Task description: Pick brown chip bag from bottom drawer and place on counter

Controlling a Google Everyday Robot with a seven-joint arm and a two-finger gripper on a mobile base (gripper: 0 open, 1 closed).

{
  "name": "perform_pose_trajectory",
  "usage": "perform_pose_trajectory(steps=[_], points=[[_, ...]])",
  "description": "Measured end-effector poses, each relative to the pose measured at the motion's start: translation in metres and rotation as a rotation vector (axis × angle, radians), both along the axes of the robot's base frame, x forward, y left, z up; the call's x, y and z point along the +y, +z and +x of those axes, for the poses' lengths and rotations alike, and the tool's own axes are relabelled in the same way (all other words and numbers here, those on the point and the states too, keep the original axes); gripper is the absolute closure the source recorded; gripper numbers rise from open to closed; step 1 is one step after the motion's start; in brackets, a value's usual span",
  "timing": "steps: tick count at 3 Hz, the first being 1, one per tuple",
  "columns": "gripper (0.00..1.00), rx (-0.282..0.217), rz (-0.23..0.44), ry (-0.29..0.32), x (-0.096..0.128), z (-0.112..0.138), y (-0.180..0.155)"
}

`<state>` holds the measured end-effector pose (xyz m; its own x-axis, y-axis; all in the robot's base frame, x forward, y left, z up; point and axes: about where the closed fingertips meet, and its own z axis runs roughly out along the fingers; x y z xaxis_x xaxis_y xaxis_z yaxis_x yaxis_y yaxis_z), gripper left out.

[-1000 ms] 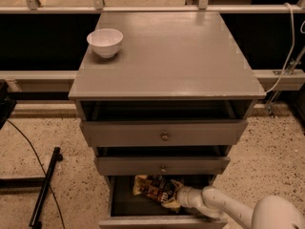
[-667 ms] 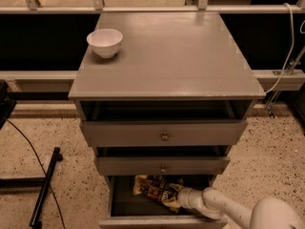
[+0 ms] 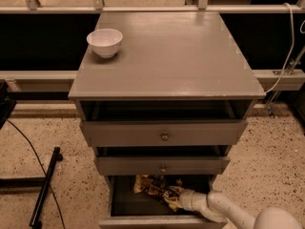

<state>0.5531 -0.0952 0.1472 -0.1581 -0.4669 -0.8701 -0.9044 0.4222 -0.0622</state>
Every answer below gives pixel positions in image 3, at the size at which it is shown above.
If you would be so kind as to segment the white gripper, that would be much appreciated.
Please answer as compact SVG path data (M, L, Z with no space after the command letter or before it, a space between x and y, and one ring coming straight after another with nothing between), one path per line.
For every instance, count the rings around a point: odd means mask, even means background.
M186 211L206 212L209 208L207 195L195 190L183 190L179 195L179 203Z

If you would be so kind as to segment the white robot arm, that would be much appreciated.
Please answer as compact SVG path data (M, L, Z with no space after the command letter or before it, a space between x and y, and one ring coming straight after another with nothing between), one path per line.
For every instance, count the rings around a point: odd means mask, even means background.
M255 218L216 190L202 194L186 189L180 193L179 202L184 210L198 212L214 222L228 219L237 229L303 229L298 220L283 209L267 207Z

